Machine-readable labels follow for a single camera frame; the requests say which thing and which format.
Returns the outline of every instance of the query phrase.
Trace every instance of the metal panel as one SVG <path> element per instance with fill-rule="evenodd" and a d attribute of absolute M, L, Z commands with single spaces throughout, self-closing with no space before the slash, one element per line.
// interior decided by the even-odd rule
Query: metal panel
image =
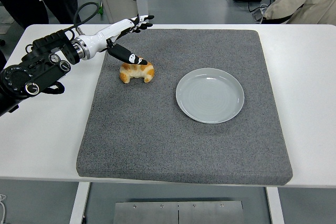
<path fill-rule="evenodd" d="M 176 202 L 117 202 L 114 224 L 178 224 Z"/>
<path fill-rule="evenodd" d="M 189 201 L 179 203 L 179 224 L 243 224 L 241 201 Z"/>

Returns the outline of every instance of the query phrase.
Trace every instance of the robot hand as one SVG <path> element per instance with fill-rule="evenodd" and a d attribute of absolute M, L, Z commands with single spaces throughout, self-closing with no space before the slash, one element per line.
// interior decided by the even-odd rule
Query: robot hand
<path fill-rule="evenodd" d="M 153 24 L 145 22 L 145 20 L 148 19 L 153 19 L 153 15 L 143 15 L 143 16 L 138 16 L 135 18 L 130 18 L 131 21 L 134 23 L 134 28 L 131 29 L 131 33 L 139 33 L 141 30 L 146 30 L 148 27 L 151 27 Z"/>
<path fill-rule="evenodd" d="M 112 48 L 114 46 L 114 42 L 120 37 L 128 33 L 139 33 L 141 30 L 151 27 L 153 24 L 146 22 L 146 20 L 152 18 L 154 18 L 153 15 L 143 15 L 130 19 L 124 19 L 104 28 L 103 30 L 100 30 L 95 35 L 80 35 L 76 37 L 72 43 L 78 52 L 79 58 L 89 60 L 93 58 L 96 53 Z M 124 57 L 116 58 L 129 64 L 139 63 L 138 57 L 134 62 L 132 62 L 128 60 L 129 56 L 130 55 L 125 55 Z"/>

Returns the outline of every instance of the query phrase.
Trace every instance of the plate rim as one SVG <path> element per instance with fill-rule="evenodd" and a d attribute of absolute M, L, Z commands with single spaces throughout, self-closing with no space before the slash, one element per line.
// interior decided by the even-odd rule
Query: plate rim
<path fill-rule="evenodd" d="M 237 113 L 235 113 L 235 114 L 234 114 L 232 117 L 230 117 L 229 119 L 225 119 L 225 120 L 223 120 L 223 121 L 218 121 L 218 122 L 204 121 L 204 120 L 202 120 L 202 119 L 198 119 L 198 118 L 196 118 L 196 117 L 190 115 L 190 114 L 184 109 L 184 107 L 180 104 L 180 101 L 179 101 L 179 99 L 178 99 L 178 97 L 177 97 L 177 93 L 178 93 L 178 90 L 179 90 L 179 89 L 178 89 L 179 86 L 182 85 L 181 82 L 183 81 L 183 79 L 186 79 L 187 76 L 191 75 L 191 73 L 196 72 L 196 71 L 201 71 L 201 70 L 215 70 L 215 71 L 220 71 L 220 72 L 222 72 L 222 73 L 225 73 L 225 74 L 231 76 L 231 77 L 237 82 L 237 84 L 239 85 L 239 87 L 241 88 L 241 91 L 242 91 L 242 93 L 243 93 L 243 102 L 241 103 L 241 107 L 239 108 L 239 110 L 237 111 Z M 177 86 L 176 86 L 176 90 L 175 90 L 175 98 L 176 98 L 176 101 L 177 101 L 178 106 L 180 107 L 180 109 L 181 109 L 187 116 L 189 116 L 189 117 L 190 117 L 191 119 L 193 119 L 193 120 L 196 120 L 196 121 L 201 122 L 201 123 L 207 123 L 207 124 L 224 123 L 224 122 L 227 122 L 227 121 L 231 120 L 231 119 L 234 118 L 237 114 L 240 113 L 240 111 L 242 110 L 242 108 L 243 108 L 243 106 L 244 106 L 244 103 L 245 103 L 245 93 L 244 93 L 244 89 L 243 89 L 242 85 L 240 84 L 240 82 L 239 82 L 239 81 L 238 81 L 232 74 L 230 74 L 230 73 L 228 73 L 228 72 L 226 72 L 226 71 L 224 71 L 224 70 L 222 70 L 222 69 L 218 69 L 218 68 L 198 68 L 198 69 L 194 69 L 194 70 L 188 72 L 187 74 L 185 74 L 185 75 L 179 80 L 179 82 L 178 82 L 178 84 L 177 84 Z"/>

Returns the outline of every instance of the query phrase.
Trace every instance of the robot forearm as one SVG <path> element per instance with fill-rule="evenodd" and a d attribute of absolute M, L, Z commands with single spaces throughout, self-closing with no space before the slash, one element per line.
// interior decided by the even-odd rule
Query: robot forearm
<path fill-rule="evenodd" d="M 100 30 L 95 35 L 80 35 L 76 37 L 72 43 L 78 48 L 79 57 L 83 60 L 89 60 L 93 58 L 96 53 L 111 47 L 111 43 L 114 44 L 120 37 L 128 33 L 139 33 L 141 30 L 151 27 L 152 24 L 145 22 L 145 20 L 152 18 L 154 18 L 154 16 L 144 15 L 124 19 Z"/>

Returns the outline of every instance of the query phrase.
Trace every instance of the white table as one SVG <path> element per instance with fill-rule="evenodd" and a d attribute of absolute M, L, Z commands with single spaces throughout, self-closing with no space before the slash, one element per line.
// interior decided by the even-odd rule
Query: white table
<path fill-rule="evenodd" d="M 106 26 L 82 25 L 81 28 L 86 34 L 95 34 Z M 7 66 L 20 63 L 25 46 L 34 39 L 66 27 L 28 27 Z M 285 186 L 336 188 L 336 27 L 154 25 L 152 28 L 258 31 L 293 169 L 293 178 Z M 0 118 L 0 178 L 143 183 L 79 177 L 76 171 L 77 153 L 103 55 L 99 53 L 72 66 L 61 79 L 66 88 L 64 94 L 40 94 L 20 103 L 14 113 Z"/>

